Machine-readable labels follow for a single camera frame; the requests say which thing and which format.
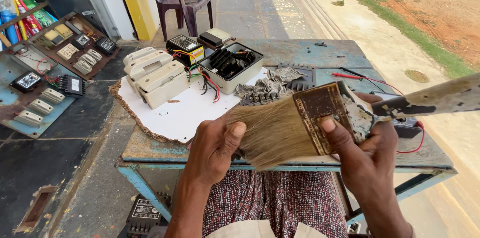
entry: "human hand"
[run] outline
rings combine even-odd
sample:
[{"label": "human hand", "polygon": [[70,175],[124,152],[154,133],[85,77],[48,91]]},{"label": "human hand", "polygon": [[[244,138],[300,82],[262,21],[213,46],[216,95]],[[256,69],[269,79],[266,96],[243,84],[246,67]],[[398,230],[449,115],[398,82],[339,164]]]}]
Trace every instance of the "human hand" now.
[{"label": "human hand", "polygon": [[[373,103],[379,96],[355,93]],[[378,122],[369,138],[356,145],[351,134],[337,121],[328,119],[321,124],[328,143],[338,152],[345,186],[361,201],[382,201],[395,196],[393,173],[399,138],[391,122]]]},{"label": "human hand", "polygon": [[223,179],[230,167],[247,125],[237,122],[227,128],[227,114],[214,121],[203,121],[193,137],[183,178],[190,183],[211,187]]}]

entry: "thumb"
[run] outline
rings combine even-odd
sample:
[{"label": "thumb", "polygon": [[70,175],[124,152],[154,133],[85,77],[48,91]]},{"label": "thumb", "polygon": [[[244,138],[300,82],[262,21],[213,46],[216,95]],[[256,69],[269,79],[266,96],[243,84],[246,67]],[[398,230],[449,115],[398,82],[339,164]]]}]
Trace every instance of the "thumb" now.
[{"label": "thumb", "polygon": [[243,122],[232,124],[230,128],[225,131],[224,143],[220,147],[220,154],[230,159],[231,155],[240,146],[246,130],[247,125]]},{"label": "thumb", "polygon": [[327,118],[321,123],[321,128],[333,151],[340,157],[355,156],[356,153],[361,152],[353,142],[350,132],[337,121]]}]

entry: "chair leg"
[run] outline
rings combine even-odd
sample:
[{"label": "chair leg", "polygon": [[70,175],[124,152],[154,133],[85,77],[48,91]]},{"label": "chair leg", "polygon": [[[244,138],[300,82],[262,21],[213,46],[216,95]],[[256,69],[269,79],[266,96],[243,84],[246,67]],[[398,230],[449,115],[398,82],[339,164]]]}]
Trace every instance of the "chair leg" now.
[{"label": "chair leg", "polygon": [[187,11],[185,14],[185,22],[187,23],[187,29],[189,36],[198,36],[197,32],[197,17],[195,11]]},{"label": "chair leg", "polygon": [[175,9],[175,13],[177,13],[177,25],[178,29],[183,28],[183,13],[181,9]]},{"label": "chair leg", "polygon": [[165,22],[165,12],[162,7],[158,7],[158,16],[160,17],[160,26],[162,27],[163,41],[167,41],[167,23]]},{"label": "chair leg", "polygon": [[213,29],[213,13],[212,13],[212,1],[207,3],[208,18],[210,19],[210,29]]}]

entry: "table leg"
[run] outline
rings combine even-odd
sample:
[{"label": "table leg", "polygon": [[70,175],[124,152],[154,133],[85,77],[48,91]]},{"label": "table leg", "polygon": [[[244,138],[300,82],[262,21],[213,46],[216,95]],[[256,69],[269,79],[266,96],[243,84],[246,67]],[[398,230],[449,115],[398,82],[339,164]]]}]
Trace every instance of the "table leg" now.
[{"label": "table leg", "polygon": [[118,171],[157,209],[166,221],[170,222],[172,214],[169,208],[164,204],[153,191],[145,178],[140,174],[138,168],[134,165],[115,166]]},{"label": "table leg", "polygon": [[[395,187],[396,197],[401,201],[415,193],[421,192],[431,186],[435,186],[456,174],[458,174],[458,172],[454,168],[438,170],[435,173],[420,173],[403,184]],[[353,211],[353,216],[351,218],[346,219],[346,225],[353,224],[363,218],[365,218],[365,216],[363,215],[362,209],[358,208]]]}]

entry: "yellow wall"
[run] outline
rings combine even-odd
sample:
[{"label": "yellow wall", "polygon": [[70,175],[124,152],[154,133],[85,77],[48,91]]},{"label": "yellow wall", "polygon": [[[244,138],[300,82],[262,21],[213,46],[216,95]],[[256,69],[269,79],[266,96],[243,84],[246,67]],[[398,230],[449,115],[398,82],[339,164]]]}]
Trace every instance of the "yellow wall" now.
[{"label": "yellow wall", "polygon": [[154,24],[147,0],[125,0],[125,3],[137,31],[138,39],[152,40],[157,32],[157,26]]}]

